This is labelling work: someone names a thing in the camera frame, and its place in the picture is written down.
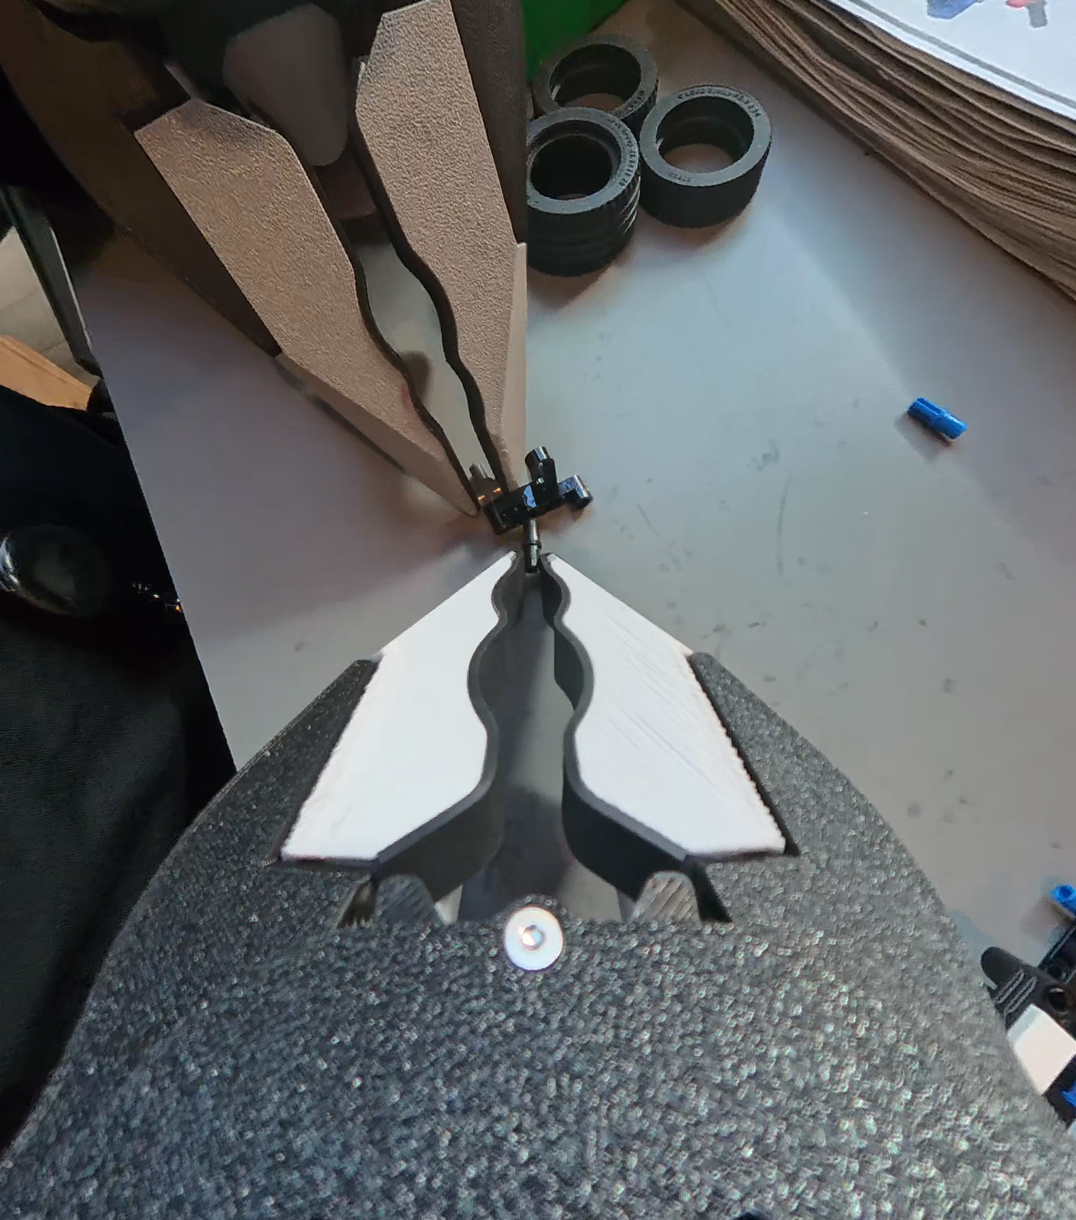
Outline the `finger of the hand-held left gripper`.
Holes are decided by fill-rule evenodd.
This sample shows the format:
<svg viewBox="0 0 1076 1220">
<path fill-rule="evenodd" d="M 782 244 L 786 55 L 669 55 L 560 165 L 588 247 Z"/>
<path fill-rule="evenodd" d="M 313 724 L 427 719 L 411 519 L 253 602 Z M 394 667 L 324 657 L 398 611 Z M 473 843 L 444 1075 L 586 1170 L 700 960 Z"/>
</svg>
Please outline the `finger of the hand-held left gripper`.
<svg viewBox="0 0 1076 1220">
<path fill-rule="evenodd" d="M 447 358 L 500 475 L 527 450 L 527 249 L 515 239 L 454 5 L 384 13 L 359 74 L 359 135 L 403 250 L 435 282 Z"/>
<path fill-rule="evenodd" d="M 188 99 L 135 140 L 279 346 L 279 365 L 458 511 L 478 507 L 447 435 L 372 315 L 363 267 L 286 139 Z"/>
</svg>

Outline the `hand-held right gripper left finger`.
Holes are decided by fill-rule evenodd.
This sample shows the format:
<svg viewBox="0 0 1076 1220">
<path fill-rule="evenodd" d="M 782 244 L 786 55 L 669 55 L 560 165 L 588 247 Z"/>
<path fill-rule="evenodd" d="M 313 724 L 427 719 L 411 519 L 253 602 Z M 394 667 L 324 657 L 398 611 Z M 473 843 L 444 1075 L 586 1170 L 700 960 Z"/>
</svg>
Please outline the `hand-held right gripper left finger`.
<svg viewBox="0 0 1076 1220">
<path fill-rule="evenodd" d="M 523 559 L 500 557 L 378 651 L 281 862 L 419 877 L 430 892 L 453 892 L 489 862 L 503 840 L 489 796 L 497 644 L 522 597 Z"/>
</svg>

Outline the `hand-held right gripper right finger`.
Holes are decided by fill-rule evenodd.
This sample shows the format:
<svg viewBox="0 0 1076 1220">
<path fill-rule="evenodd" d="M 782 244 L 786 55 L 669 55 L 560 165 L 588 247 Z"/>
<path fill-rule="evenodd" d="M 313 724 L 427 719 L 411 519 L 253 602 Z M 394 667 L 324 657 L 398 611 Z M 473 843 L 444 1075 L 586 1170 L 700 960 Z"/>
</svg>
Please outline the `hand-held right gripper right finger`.
<svg viewBox="0 0 1076 1220">
<path fill-rule="evenodd" d="M 636 904 L 656 874 L 785 855 L 789 838 L 700 681 L 692 652 L 557 555 L 542 558 L 576 860 Z"/>
</svg>

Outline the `green plastic bin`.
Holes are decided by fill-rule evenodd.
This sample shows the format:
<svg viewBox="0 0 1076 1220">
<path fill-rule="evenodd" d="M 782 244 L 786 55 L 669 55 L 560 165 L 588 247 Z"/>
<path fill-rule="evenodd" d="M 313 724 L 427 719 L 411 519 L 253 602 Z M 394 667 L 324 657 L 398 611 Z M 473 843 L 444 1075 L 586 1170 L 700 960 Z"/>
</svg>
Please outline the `green plastic bin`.
<svg viewBox="0 0 1076 1220">
<path fill-rule="evenodd" d="M 522 1 L 527 59 L 537 64 L 593 31 L 626 1 Z"/>
</svg>

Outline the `black angled toy beam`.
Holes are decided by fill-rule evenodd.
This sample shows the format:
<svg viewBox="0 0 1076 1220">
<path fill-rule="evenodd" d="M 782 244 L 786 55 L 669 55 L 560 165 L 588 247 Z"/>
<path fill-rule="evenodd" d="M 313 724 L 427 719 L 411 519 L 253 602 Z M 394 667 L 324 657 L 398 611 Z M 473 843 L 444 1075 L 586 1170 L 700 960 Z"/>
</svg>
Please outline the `black angled toy beam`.
<svg viewBox="0 0 1076 1220">
<path fill-rule="evenodd" d="M 525 529 L 560 508 L 584 511 L 593 502 L 593 494 L 579 475 L 558 477 L 555 459 L 546 447 L 529 450 L 524 464 L 529 473 L 527 483 L 504 491 L 487 480 L 486 491 L 480 496 L 485 520 L 496 535 Z"/>
</svg>

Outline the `grey desk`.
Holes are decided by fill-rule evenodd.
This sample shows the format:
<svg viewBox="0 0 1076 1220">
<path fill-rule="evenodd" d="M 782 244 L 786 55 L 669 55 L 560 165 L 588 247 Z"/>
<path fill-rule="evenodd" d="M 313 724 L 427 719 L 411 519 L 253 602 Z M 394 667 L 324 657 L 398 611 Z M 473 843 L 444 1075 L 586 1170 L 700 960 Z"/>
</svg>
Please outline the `grey desk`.
<svg viewBox="0 0 1076 1220">
<path fill-rule="evenodd" d="M 598 278 L 532 278 L 529 438 L 594 494 L 548 547 L 808 737 L 976 951 L 1038 960 L 1076 886 L 1076 308 L 682 8 L 612 24 L 773 147 L 731 225 L 640 215 Z M 136 243 L 75 277 L 243 766 L 497 541 Z"/>
</svg>

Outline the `person's black clothing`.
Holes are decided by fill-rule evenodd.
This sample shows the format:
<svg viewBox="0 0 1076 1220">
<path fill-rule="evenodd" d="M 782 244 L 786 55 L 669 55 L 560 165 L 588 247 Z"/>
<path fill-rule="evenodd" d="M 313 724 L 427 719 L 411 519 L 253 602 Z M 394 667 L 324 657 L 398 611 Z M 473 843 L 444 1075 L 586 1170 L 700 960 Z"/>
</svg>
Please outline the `person's black clothing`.
<svg viewBox="0 0 1076 1220">
<path fill-rule="evenodd" d="M 85 535 L 115 576 L 92 618 L 0 590 L 0 1153 L 149 878 L 232 777 L 117 422 L 0 386 L 0 533 Z"/>
</svg>

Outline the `black round buckle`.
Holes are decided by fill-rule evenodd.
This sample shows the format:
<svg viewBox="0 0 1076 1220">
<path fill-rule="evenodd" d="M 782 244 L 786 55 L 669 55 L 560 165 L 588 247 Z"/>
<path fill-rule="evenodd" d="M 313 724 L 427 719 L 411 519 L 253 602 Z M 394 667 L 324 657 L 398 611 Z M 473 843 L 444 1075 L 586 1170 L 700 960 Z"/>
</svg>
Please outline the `black round buckle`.
<svg viewBox="0 0 1076 1220">
<path fill-rule="evenodd" d="M 48 614 L 92 618 L 113 594 L 104 554 L 69 526 L 20 526 L 0 531 L 0 590 Z"/>
</svg>

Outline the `blue toy connector pin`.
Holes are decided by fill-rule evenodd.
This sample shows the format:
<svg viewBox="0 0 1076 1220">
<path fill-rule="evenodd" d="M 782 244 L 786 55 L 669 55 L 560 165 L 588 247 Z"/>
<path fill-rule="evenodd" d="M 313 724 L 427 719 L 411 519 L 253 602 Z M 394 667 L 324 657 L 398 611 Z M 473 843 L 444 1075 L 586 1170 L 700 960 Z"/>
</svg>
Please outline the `blue toy connector pin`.
<svg viewBox="0 0 1076 1220">
<path fill-rule="evenodd" d="M 925 397 L 912 400 L 907 417 L 944 444 L 953 445 L 965 435 L 969 425 L 951 411 Z"/>
</svg>

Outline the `open instruction booklet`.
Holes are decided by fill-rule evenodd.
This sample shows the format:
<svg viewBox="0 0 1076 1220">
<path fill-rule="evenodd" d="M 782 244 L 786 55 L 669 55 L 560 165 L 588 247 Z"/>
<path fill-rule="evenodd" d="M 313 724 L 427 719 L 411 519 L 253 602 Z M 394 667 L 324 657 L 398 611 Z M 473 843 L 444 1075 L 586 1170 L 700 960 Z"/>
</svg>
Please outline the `open instruction booklet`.
<svg viewBox="0 0 1076 1220">
<path fill-rule="evenodd" d="M 686 6 L 1076 303 L 1076 3 Z"/>
</svg>

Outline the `black metal frame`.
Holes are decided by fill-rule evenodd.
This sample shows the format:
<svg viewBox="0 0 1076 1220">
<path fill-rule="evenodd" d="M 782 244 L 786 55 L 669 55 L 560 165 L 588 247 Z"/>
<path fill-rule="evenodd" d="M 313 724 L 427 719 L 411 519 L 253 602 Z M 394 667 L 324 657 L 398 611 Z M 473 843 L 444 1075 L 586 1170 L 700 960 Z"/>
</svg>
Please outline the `black metal frame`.
<svg viewBox="0 0 1076 1220">
<path fill-rule="evenodd" d="M 87 384 L 88 413 L 113 417 L 57 236 L 28 191 L 5 186 L 0 186 L 0 334 Z"/>
</svg>

